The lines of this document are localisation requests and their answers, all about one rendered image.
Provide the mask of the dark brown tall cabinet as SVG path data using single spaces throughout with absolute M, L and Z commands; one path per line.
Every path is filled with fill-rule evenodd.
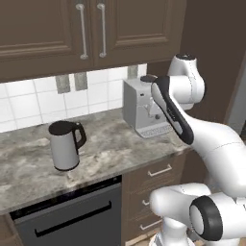
M 197 58 L 207 92 L 188 113 L 241 132 L 246 121 L 246 0 L 187 0 L 180 52 Z

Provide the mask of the brown wall cupboard door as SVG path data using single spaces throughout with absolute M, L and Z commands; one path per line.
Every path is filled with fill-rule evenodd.
M 85 5 L 86 60 L 77 4 Z M 88 0 L 0 0 L 0 83 L 90 69 L 89 11 Z
M 106 7 L 107 55 L 102 52 Z M 169 61 L 180 52 L 186 0 L 90 0 L 94 64 L 98 68 Z

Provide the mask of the dark grey dishwasher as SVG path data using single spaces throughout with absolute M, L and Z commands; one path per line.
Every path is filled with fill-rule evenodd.
M 117 176 L 52 199 L 15 210 L 11 218 L 24 246 L 120 246 L 121 181 Z M 92 210 L 112 207 L 45 236 L 39 232 Z

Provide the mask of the brown drawer front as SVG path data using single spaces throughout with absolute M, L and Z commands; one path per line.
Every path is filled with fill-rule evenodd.
M 161 224 L 161 218 L 150 212 L 146 215 L 131 219 L 125 227 L 125 241 L 130 241 L 142 234 L 152 231 Z
M 172 166 L 172 170 L 162 173 L 155 177 L 148 176 L 147 172 L 157 172 L 167 167 L 167 164 Z M 139 167 L 138 169 L 126 173 L 122 176 L 123 187 L 129 188 L 131 191 L 139 190 L 145 187 L 150 187 L 155 184 L 165 184 L 172 179 L 179 177 L 183 173 L 185 166 L 185 154 L 173 156 L 164 160 L 150 163 Z
M 125 195 L 124 205 L 125 205 L 125 220 L 131 220 L 143 213 L 148 213 L 150 211 L 149 206 L 144 206 L 142 200 L 146 202 L 149 201 L 150 194 L 153 190 L 170 186 L 170 184 L 160 184 L 157 186 L 151 186 L 148 188 L 142 188 L 139 190 L 131 191 L 129 188 L 124 187 L 123 192 Z

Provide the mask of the grey wall outlet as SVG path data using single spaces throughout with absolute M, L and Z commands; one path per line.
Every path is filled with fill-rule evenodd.
M 67 93 L 70 91 L 70 82 L 68 75 L 59 75 L 55 77 L 58 94 Z
M 138 72 L 138 66 L 137 65 L 130 65 L 128 67 L 128 78 L 129 79 L 134 79 L 137 77 L 137 72 Z
M 85 72 L 75 73 L 74 80 L 75 88 L 77 91 L 87 90 L 87 77 Z

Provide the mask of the silver coffee machine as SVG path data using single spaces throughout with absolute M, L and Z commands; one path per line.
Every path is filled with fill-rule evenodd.
M 143 138 L 172 130 L 152 97 L 151 85 L 156 79 L 154 75 L 144 75 L 123 82 L 123 119 Z

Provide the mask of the brown base cupboard door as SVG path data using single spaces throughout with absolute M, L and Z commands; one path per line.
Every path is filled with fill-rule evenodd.
M 15 225 L 8 214 L 0 215 L 0 246 L 22 246 Z

